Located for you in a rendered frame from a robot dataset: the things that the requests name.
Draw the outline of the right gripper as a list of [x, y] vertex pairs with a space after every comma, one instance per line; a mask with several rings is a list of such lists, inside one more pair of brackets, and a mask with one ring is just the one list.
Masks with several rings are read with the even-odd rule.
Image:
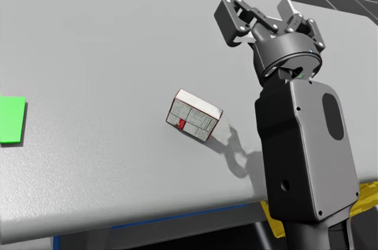
[[309, 79], [322, 66], [325, 43], [315, 20], [304, 18], [291, 0], [281, 0], [277, 10], [283, 21], [280, 29], [279, 20], [266, 16], [244, 0], [221, 0], [214, 13], [228, 46], [251, 44], [253, 65], [261, 85], [277, 69], [286, 69], [299, 79]]

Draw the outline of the red and white carton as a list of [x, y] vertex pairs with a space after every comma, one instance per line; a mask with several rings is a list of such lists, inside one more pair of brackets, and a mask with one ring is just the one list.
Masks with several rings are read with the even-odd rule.
[[217, 126], [223, 110], [180, 89], [174, 96], [166, 122], [188, 135], [206, 142]]

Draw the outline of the yellow box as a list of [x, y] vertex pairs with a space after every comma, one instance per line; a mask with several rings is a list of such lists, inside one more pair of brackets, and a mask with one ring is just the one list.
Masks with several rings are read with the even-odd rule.
[[[269, 213], [269, 206], [267, 201], [261, 203], [264, 214], [267, 218], [268, 224], [275, 238], [285, 237], [284, 227], [281, 221], [271, 218]], [[363, 213], [378, 204], [378, 181], [371, 183], [360, 184], [360, 196], [357, 202], [353, 205], [350, 211], [350, 216], [353, 217]]]

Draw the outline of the green pad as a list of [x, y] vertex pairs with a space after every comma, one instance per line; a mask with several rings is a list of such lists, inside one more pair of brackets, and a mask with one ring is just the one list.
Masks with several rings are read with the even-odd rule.
[[26, 99], [0, 96], [0, 144], [21, 142]]

